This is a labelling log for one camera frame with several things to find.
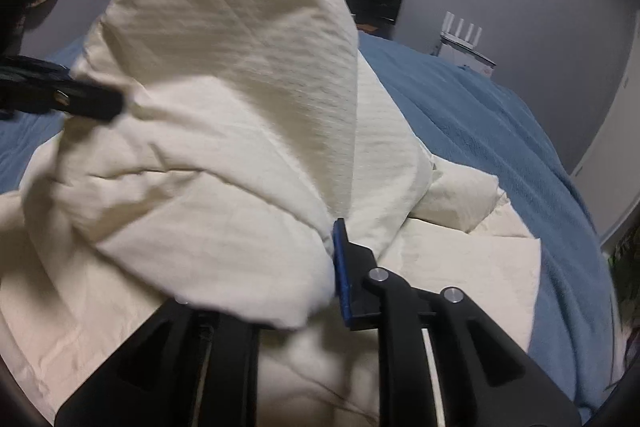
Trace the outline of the white wardrobe door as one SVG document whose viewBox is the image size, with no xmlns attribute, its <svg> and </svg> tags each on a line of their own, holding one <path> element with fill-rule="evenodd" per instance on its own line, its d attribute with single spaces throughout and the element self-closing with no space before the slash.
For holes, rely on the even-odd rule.
<svg viewBox="0 0 640 427">
<path fill-rule="evenodd" d="M 614 100 L 572 173 L 597 236 L 606 243 L 639 206 L 639 31 Z"/>
</svg>

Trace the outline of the white wifi router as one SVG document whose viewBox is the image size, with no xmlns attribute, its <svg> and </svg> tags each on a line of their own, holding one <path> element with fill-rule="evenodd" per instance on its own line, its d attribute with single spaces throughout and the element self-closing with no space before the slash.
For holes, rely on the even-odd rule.
<svg viewBox="0 0 640 427">
<path fill-rule="evenodd" d="M 456 17 L 454 13 L 447 12 L 442 20 L 440 28 L 440 40 L 444 43 L 461 46 L 463 49 L 474 51 L 480 43 L 483 28 L 474 23 L 467 22 L 464 18 Z"/>
</svg>

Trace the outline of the blue bed blanket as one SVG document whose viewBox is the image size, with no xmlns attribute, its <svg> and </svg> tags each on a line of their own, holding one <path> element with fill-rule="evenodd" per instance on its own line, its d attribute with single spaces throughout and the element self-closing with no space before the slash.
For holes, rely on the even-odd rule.
<svg viewBox="0 0 640 427">
<path fill-rule="evenodd" d="M 475 72 L 368 35 L 360 51 L 418 137 L 438 156 L 498 176 L 541 240 L 532 355 L 590 418 L 613 378 L 611 279 L 548 136 L 515 93 Z"/>
</svg>

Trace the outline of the cream hooded puffer jacket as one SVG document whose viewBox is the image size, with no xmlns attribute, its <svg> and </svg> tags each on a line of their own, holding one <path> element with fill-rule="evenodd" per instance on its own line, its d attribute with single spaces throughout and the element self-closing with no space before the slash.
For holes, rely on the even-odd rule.
<svg viewBox="0 0 640 427">
<path fill-rule="evenodd" d="M 269 325 L 263 426 L 373 426 L 378 358 L 334 301 L 332 225 L 412 286 L 458 286 L 522 348 L 541 248 L 495 176 L 437 156 L 345 0 L 112 0 L 72 117 L 1 199 L 1 354 L 47 420 L 169 297 Z"/>
</svg>

